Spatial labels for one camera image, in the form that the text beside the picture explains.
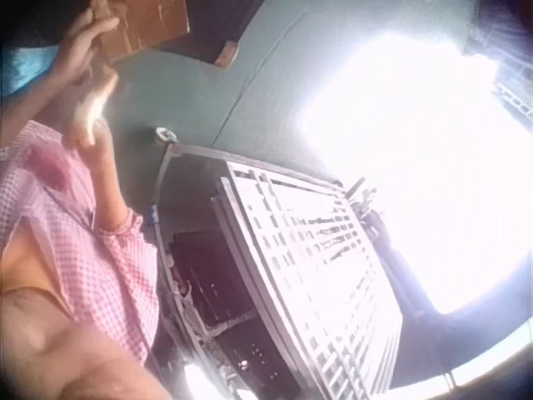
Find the hand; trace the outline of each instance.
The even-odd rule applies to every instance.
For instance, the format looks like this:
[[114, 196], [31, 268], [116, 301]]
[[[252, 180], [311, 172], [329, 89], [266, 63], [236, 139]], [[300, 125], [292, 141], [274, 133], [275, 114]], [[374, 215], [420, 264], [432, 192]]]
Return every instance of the hand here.
[[60, 43], [52, 75], [63, 83], [81, 77], [94, 55], [92, 41], [101, 33], [113, 30], [118, 23], [116, 17], [94, 21], [92, 9], [84, 11]]
[[64, 144], [77, 149], [91, 173], [114, 168], [115, 165], [111, 131], [101, 114], [117, 81], [117, 73], [102, 65], [97, 82], [92, 82], [90, 92], [78, 104], [64, 137]]

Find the cardboard piece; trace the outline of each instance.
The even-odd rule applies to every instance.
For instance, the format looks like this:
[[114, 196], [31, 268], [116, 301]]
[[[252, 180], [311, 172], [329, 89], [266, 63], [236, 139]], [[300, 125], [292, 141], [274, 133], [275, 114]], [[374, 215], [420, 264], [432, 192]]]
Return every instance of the cardboard piece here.
[[101, 35], [109, 62], [189, 33], [185, 0], [91, 0], [96, 19], [119, 17], [118, 28]]

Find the bright window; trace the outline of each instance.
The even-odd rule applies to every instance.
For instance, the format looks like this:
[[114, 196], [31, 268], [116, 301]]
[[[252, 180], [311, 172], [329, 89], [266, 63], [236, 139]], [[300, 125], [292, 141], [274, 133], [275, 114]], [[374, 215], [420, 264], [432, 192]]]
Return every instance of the bright window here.
[[443, 375], [375, 395], [375, 400], [428, 400], [450, 391]]
[[387, 35], [301, 115], [345, 186], [375, 183], [393, 245], [441, 313], [489, 292], [532, 249], [531, 135], [491, 96], [496, 69], [447, 43]]

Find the pink checkered shirt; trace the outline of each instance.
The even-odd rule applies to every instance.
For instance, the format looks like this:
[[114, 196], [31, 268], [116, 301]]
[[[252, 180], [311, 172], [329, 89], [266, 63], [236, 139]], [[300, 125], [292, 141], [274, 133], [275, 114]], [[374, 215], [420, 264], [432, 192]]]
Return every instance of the pink checkered shirt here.
[[[57, 165], [48, 176], [63, 175], [64, 189], [55, 190], [28, 166], [36, 149], [52, 155]], [[131, 210], [116, 232], [95, 229], [95, 207], [89, 172], [77, 154], [63, 149], [58, 132], [30, 122], [9, 147], [0, 147], [0, 252], [26, 218], [54, 266], [72, 319], [91, 323], [144, 363], [139, 328], [152, 345], [159, 312], [156, 248], [144, 241], [142, 217]]]

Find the metal grate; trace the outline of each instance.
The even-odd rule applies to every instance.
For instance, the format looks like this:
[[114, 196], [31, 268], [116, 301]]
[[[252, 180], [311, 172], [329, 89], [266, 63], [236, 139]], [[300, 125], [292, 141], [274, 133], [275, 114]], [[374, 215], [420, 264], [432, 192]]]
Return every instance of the metal grate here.
[[531, 108], [525, 102], [522, 102], [522, 100], [510, 89], [501, 83], [497, 83], [493, 88], [493, 93], [507, 102], [507, 104], [513, 107], [517, 112], [528, 118], [530, 123], [533, 123], [533, 108]]
[[261, 270], [253, 279], [261, 276], [259, 287], [266, 288], [254, 301], [265, 307], [258, 310], [270, 318], [278, 347], [288, 349], [298, 373], [325, 398], [368, 399], [387, 390], [401, 313], [342, 193], [240, 164], [228, 167], [225, 215], [236, 216], [229, 225], [244, 233], [237, 236], [250, 235], [252, 242], [239, 246], [254, 247], [244, 258], [248, 268]]

